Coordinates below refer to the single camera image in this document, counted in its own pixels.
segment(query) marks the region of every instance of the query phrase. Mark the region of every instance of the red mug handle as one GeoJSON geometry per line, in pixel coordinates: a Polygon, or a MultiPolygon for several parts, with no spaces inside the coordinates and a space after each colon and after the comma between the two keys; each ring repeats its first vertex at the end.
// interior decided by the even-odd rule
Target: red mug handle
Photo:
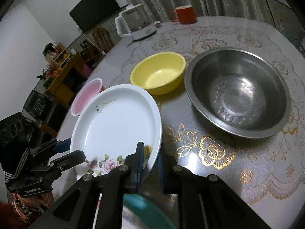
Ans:
{"type": "Polygon", "coordinates": [[[170,19],[172,20],[172,22],[179,22],[179,20],[173,20],[173,14],[174,13],[177,13],[177,11],[173,11],[171,14],[170,14],[170,19]]]}

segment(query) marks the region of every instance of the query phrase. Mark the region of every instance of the desk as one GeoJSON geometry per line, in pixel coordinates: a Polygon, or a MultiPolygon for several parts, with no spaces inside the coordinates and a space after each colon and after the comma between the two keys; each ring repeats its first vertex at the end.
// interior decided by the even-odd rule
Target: desk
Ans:
{"type": "Polygon", "coordinates": [[[69,102],[75,96],[75,94],[65,84],[63,84],[63,81],[73,67],[85,78],[85,75],[83,74],[84,64],[85,62],[79,53],[74,55],[71,60],[65,64],[60,73],[46,90],[47,92],[53,94],[57,101],[66,108],[69,108],[69,102]]]}
{"type": "MultiPolygon", "coordinates": [[[[218,16],[197,19],[191,25],[162,23],[156,34],[137,42],[123,38],[88,82],[99,77],[105,88],[130,83],[130,72],[138,62],[164,51],[181,53],[189,63],[209,49],[235,47],[267,60],[284,77],[292,99],[286,126],[268,139],[246,140],[217,129],[194,109],[183,83],[154,99],[166,151],[179,165],[197,175],[218,175],[271,228],[287,229],[305,203],[305,59],[266,23],[218,16]]],[[[77,119],[67,113],[58,140],[71,137],[77,119]]],[[[114,142],[121,144],[122,140],[118,133],[114,142]]],[[[52,185],[55,198],[74,181],[73,170],[63,173],[52,185]]],[[[178,225],[177,196],[162,194],[156,165],[142,183],[140,194],[153,200],[178,225]]]]}

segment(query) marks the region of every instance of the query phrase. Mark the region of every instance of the red mug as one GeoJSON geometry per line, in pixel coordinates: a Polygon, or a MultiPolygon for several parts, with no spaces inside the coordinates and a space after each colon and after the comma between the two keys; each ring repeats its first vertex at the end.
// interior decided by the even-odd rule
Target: red mug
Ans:
{"type": "Polygon", "coordinates": [[[173,22],[180,22],[181,24],[191,24],[197,21],[196,14],[191,5],[177,7],[170,15],[173,22]],[[176,13],[178,19],[173,20],[173,14],[176,13]]]}

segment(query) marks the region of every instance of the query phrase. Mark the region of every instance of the yellow plastic bowl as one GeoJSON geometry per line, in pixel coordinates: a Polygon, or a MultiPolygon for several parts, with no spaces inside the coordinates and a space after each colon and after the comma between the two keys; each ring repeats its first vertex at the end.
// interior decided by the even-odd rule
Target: yellow plastic bowl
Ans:
{"type": "Polygon", "coordinates": [[[130,82],[151,95],[163,95],[178,87],[186,67],[182,55],[161,52],[143,59],[132,70],[130,82]]]}

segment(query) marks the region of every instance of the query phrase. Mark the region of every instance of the metal bolt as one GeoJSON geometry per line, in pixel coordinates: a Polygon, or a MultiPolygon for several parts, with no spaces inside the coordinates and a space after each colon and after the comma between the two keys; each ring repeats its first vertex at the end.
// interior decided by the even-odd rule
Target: metal bolt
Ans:
{"type": "Polygon", "coordinates": [[[127,165],[121,165],[120,167],[119,167],[119,170],[120,171],[126,171],[126,170],[128,170],[128,166],[127,165]]]}
{"type": "Polygon", "coordinates": [[[216,175],[209,175],[209,180],[211,182],[216,182],[218,180],[218,177],[216,175]]]}
{"type": "Polygon", "coordinates": [[[182,166],[180,166],[180,165],[175,165],[174,167],[173,167],[173,170],[174,171],[182,171],[182,166]]]}
{"type": "Polygon", "coordinates": [[[83,176],[84,181],[90,181],[92,178],[93,178],[93,175],[91,175],[91,174],[86,174],[83,176]]]}

